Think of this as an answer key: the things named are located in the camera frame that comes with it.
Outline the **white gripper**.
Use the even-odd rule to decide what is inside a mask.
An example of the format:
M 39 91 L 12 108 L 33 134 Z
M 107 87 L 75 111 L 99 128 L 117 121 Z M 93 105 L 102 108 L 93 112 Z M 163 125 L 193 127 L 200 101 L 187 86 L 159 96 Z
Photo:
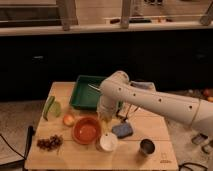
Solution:
M 97 104 L 97 113 L 100 120 L 111 121 L 118 110 L 118 102 L 106 96 L 101 96 Z

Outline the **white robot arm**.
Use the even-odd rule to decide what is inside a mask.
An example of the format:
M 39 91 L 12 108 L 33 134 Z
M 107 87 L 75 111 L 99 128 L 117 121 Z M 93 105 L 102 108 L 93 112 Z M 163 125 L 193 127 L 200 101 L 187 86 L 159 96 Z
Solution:
M 133 87 L 124 71 L 114 72 L 101 82 L 99 88 L 97 113 L 100 116 L 111 117 L 119 102 L 127 102 L 213 137 L 212 102 Z

